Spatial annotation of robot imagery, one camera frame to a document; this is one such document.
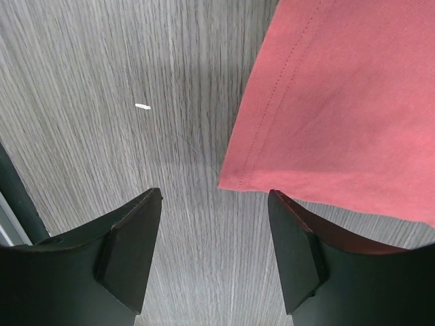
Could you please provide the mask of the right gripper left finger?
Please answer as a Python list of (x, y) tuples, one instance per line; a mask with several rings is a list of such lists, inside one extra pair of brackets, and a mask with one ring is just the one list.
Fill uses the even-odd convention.
[(33, 246), (1, 248), (2, 325), (133, 325), (162, 209), (155, 187)]

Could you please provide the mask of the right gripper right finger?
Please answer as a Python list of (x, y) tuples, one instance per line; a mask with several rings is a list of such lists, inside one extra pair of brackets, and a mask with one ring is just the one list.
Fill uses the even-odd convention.
[(434, 324), (434, 245), (403, 249), (365, 238), (277, 190), (268, 216), (295, 325)]

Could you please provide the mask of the red t shirt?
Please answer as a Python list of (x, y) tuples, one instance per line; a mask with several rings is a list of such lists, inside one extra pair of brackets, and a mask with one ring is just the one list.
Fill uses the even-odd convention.
[(433, 225), (434, 2), (278, 2), (218, 185)]

